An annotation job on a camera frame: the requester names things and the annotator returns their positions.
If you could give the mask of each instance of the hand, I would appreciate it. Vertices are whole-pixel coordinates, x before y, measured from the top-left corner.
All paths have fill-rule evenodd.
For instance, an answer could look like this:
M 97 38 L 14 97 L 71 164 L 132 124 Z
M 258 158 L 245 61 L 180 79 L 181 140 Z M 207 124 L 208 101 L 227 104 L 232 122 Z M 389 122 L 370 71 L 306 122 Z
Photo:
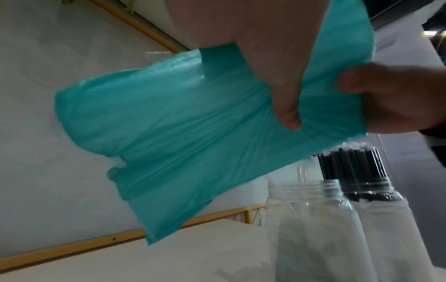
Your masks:
M 178 28 L 199 47 L 237 44 L 271 86 L 275 116 L 298 130 L 302 77 L 331 0 L 166 0 Z
M 364 93 L 370 133 L 403 133 L 446 123 L 446 68 L 368 64 L 340 75 L 339 89 Z

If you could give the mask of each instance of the clear plastic jar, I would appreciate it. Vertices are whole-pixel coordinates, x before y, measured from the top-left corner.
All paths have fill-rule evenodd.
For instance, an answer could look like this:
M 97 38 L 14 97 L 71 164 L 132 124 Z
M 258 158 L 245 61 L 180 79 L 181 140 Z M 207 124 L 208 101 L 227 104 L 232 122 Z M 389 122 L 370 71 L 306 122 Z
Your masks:
M 337 180 L 269 184 L 266 223 L 277 282 L 377 282 L 360 220 Z
M 434 282 L 433 266 L 407 200 L 386 177 L 343 184 L 361 220 L 380 282 Z

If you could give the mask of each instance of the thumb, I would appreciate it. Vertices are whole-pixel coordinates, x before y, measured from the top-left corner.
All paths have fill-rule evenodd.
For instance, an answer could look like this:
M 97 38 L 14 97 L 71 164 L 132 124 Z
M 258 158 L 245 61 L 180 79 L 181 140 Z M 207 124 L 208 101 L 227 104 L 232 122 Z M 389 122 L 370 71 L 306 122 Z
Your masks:
M 407 86 L 407 71 L 401 67 L 367 64 L 349 69 L 338 77 L 338 88 L 346 93 L 391 94 Z
M 302 128 L 298 112 L 301 84 L 302 82 L 299 81 L 284 86 L 271 85 L 271 101 L 275 117 L 289 130 Z

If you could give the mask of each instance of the teal plastic bag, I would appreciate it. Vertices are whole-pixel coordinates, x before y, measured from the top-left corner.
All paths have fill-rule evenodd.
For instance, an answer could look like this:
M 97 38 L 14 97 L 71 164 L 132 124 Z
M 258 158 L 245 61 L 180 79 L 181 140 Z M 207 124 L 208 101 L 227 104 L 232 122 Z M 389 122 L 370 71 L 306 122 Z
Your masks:
M 120 157 L 108 177 L 154 243 L 216 196 L 366 134 L 361 98 L 335 88 L 340 71 L 371 61 L 361 0 L 334 0 L 304 77 L 303 128 L 274 117 L 269 86 L 236 46 L 182 53 L 60 91 L 55 111 L 73 142 Z

